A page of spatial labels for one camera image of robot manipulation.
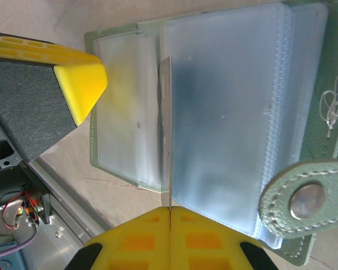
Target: table surface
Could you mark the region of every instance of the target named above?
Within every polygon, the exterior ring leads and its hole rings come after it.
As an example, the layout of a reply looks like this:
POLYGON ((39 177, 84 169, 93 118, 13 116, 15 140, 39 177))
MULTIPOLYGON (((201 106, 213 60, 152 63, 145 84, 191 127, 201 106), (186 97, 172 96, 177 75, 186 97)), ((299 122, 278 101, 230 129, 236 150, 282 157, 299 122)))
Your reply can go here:
MULTIPOLYGON (((268 0, 0 0, 0 32, 85 50, 84 33, 268 0)), ((117 226, 161 205, 160 195, 134 187, 89 164, 89 119, 42 154, 57 173, 108 222, 117 226)), ((317 235, 306 266, 269 252, 280 270, 338 270, 338 228, 317 235)))

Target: green leather strap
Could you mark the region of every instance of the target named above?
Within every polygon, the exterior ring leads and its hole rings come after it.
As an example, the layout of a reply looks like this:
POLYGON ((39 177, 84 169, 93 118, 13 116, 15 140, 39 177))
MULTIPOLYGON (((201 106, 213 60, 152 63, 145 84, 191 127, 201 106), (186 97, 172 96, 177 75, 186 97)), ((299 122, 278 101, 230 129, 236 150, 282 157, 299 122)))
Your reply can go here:
POLYGON ((279 173, 264 191, 259 211, 271 232, 288 239, 338 226, 338 160, 296 164, 279 173), (290 213, 291 197, 310 183, 324 188, 326 201, 317 214, 296 219, 290 213))

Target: beige surface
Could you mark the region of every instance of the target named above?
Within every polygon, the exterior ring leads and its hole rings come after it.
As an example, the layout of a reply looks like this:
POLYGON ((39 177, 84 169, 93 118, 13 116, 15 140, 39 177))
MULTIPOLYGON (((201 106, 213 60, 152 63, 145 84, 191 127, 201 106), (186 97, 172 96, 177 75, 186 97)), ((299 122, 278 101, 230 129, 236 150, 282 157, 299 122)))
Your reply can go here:
MULTIPOLYGON (((91 30, 268 0, 0 0, 0 32, 84 49, 91 30)), ((42 156, 111 224, 160 206, 160 196, 89 165, 88 119, 42 156)), ((276 255, 282 269, 298 269, 276 255)), ((320 233, 309 264, 300 269, 338 270, 338 229, 320 233)))

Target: white stitching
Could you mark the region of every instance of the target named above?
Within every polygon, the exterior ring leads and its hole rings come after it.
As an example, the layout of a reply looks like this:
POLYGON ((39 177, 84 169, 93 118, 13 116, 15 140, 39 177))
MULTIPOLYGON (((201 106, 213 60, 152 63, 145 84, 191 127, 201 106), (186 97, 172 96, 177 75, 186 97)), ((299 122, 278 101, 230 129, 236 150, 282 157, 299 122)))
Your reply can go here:
POLYGON ((302 232, 302 231, 308 231, 311 230, 313 228, 320 228, 321 226, 325 226, 328 224, 334 224, 338 222, 338 218, 335 219, 330 219, 330 220, 325 220, 323 222, 311 225, 311 226, 306 226, 306 227, 300 227, 300 228, 294 228, 294 229, 286 229, 284 228, 282 225, 280 225, 278 223, 278 219, 275 217, 275 213, 274 213, 274 208, 275 208, 275 204, 277 203, 279 196, 281 195, 281 193, 283 192, 283 190, 285 190, 290 183, 293 183, 295 181, 298 181, 302 178, 306 178, 306 177, 310 177, 310 176, 325 176, 328 174, 336 174, 338 173, 338 170, 324 170, 322 172, 310 172, 310 173, 302 173, 300 175, 294 176, 293 178, 289 179, 282 187, 281 189, 276 193, 276 195, 274 195, 271 204, 269 205, 269 216, 272 220, 272 224, 278 228, 279 230, 281 230, 282 232, 302 232))
POLYGON ((303 246, 304 246, 304 236, 302 237, 302 241, 300 241, 299 250, 295 255, 290 255, 284 251, 282 251, 282 253, 292 258, 298 258, 300 256, 300 253, 303 251, 303 246))

